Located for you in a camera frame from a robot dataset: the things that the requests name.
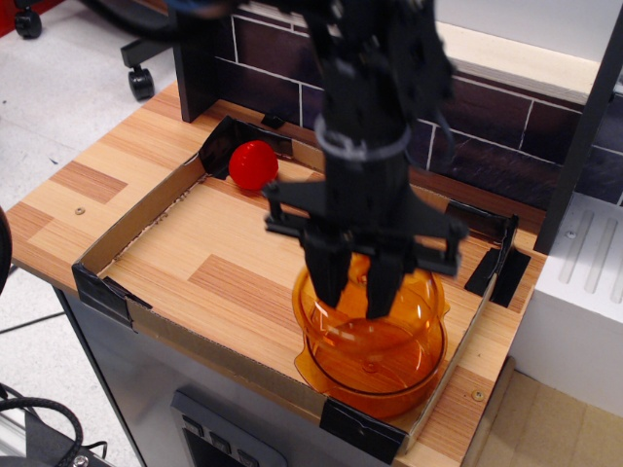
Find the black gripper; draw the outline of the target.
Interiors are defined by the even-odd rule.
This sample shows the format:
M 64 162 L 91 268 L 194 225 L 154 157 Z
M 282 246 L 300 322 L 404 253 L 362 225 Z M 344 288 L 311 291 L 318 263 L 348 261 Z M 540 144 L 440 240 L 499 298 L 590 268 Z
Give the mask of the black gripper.
M 331 307 L 348 283 L 352 253 L 370 256 L 369 320 L 390 314 L 414 269 L 458 273 L 468 228 L 416 195 L 403 151 L 365 162 L 326 155 L 324 180 L 273 182 L 263 195 L 267 230 L 299 240 L 314 291 Z

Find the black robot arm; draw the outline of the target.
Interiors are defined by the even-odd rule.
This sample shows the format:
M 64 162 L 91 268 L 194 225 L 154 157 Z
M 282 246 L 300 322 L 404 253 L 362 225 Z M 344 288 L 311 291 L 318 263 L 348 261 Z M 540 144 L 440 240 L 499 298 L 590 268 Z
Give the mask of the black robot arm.
M 305 20 L 324 89 L 314 132 L 321 182 L 272 182 L 269 231 L 296 237 L 316 295 L 337 305 L 353 254 L 368 257 L 367 310 L 387 316 L 416 269 L 454 275 L 467 226 L 409 182 L 415 121 L 436 115 L 453 67 L 430 1 L 279 1 Z

